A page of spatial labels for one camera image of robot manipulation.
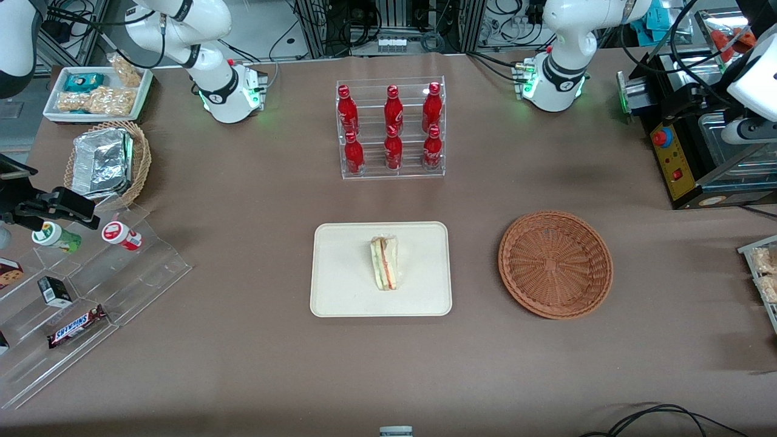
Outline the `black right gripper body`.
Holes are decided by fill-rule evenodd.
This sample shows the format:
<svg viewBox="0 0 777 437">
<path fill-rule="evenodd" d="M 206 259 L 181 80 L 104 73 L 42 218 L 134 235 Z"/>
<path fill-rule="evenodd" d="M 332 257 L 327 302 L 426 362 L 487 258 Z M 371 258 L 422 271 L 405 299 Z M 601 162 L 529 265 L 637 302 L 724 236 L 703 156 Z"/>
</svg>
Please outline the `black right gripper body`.
<svg viewBox="0 0 777 437">
<path fill-rule="evenodd" d="M 32 186 L 30 177 L 37 174 L 37 169 L 26 166 L 19 161 L 1 155 L 1 216 L 7 224 L 19 226 L 37 226 L 38 219 L 24 216 L 17 212 L 20 205 L 34 201 L 37 190 Z"/>
</svg>

